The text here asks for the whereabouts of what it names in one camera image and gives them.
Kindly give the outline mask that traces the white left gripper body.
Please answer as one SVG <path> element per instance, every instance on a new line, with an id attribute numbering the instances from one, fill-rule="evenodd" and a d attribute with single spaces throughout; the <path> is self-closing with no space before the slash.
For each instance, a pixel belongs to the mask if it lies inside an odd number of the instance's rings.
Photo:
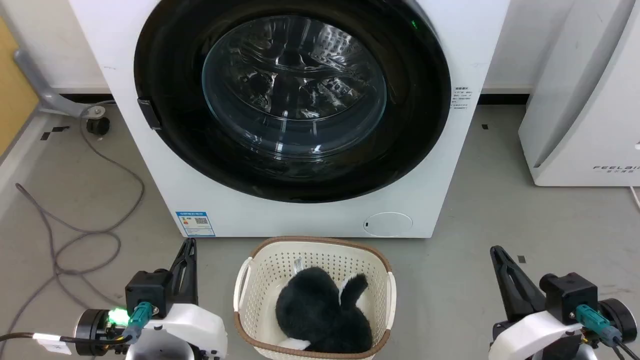
<path id="1" fill-rule="evenodd" d="M 227 332 L 221 317 L 196 304 L 177 303 L 151 319 L 127 352 L 129 360 L 224 360 Z"/>

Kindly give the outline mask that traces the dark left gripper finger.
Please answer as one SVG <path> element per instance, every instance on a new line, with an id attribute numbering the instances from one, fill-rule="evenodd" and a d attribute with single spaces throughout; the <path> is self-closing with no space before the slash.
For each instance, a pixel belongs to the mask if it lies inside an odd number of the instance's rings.
<path id="1" fill-rule="evenodd" d="M 174 304 L 191 303 L 191 239 L 187 238 L 179 248 L 170 272 L 173 275 L 171 281 L 171 301 Z"/>
<path id="2" fill-rule="evenodd" d="M 183 269 L 181 282 L 181 297 L 185 303 L 199 304 L 198 273 L 197 273 L 197 241 L 187 238 L 183 243 Z"/>

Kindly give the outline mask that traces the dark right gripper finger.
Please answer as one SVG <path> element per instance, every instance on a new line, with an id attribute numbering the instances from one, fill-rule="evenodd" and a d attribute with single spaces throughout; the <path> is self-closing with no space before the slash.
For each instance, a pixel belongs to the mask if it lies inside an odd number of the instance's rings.
<path id="1" fill-rule="evenodd" d="M 520 292 L 521 268 L 502 246 L 492 246 L 489 252 L 507 321 L 518 322 L 524 309 Z"/>
<path id="2" fill-rule="evenodd" d="M 532 315 L 533 313 L 543 312 L 546 305 L 546 296 L 540 291 L 535 283 L 528 278 L 521 269 L 519 293 L 523 299 L 523 313 L 521 316 Z"/>

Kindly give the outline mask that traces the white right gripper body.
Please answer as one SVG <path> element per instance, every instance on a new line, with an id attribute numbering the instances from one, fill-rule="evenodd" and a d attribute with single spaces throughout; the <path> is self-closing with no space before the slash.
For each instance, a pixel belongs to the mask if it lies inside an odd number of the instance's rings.
<path id="1" fill-rule="evenodd" d="M 489 349 L 490 360 L 525 360 L 539 353 L 582 324 L 565 325 L 550 312 L 530 314 L 503 331 Z"/>

